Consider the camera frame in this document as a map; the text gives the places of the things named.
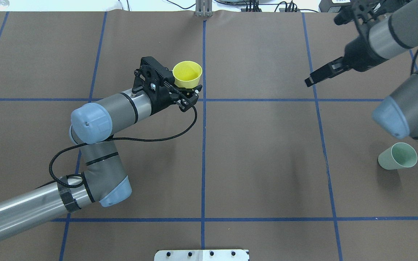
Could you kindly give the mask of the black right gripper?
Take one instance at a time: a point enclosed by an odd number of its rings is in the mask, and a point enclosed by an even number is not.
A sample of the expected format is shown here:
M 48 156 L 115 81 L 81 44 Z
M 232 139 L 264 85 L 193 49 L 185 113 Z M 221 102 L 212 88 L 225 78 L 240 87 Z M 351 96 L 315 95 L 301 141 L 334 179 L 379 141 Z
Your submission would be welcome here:
M 324 66 L 312 71 L 304 80 L 307 87 L 318 84 L 326 79 L 332 79 L 350 69 L 365 72 L 388 61 L 378 55 L 370 46 L 369 41 L 358 36 L 345 46 L 344 56 L 328 62 Z

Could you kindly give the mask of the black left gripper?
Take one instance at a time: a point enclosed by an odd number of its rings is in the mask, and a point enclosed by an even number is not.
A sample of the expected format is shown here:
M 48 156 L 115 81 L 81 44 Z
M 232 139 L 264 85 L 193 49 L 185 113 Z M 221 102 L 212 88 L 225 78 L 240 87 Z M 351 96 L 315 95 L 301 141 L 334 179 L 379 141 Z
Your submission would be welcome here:
M 176 101 L 181 112 L 188 111 L 197 103 L 203 86 L 197 85 L 191 89 L 176 87 L 172 71 L 155 58 L 142 57 L 140 71 L 149 87 L 147 96 L 151 103 L 151 115 L 168 108 Z

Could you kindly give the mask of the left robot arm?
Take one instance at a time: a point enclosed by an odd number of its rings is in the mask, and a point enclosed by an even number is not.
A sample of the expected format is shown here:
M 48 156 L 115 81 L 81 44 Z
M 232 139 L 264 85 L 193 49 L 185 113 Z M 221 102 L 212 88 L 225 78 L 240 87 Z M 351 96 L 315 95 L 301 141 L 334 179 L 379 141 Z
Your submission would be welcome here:
M 49 162 L 51 181 L 0 203 L 0 241 L 92 203 L 111 207 L 129 198 L 132 188 L 115 142 L 167 141 L 188 129 L 156 139 L 115 134 L 172 105 L 182 112 L 192 109 L 190 126 L 194 126 L 195 105 L 203 89 L 202 74 L 196 62 L 183 61 L 170 70 L 151 56 L 142 57 L 134 71 L 132 88 L 75 109 L 69 128 L 73 146 L 61 150 Z

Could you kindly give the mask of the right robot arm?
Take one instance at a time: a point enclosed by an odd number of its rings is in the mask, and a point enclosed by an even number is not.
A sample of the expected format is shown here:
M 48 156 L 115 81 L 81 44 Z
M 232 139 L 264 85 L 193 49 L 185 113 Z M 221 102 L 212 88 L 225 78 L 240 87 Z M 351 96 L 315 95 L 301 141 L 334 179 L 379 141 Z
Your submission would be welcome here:
M 353 22 L 358 36 L 344 55 L 310 73 L 308 87 L 339 74 L 365 72 L 418 48 L 418 0 L 352 0 L 336 15 L 336 25 Z M 373 111 L 373 120 L 397 139 L 410 137 L 418 143 L 418 69 L 416 54 L 410 76 Z

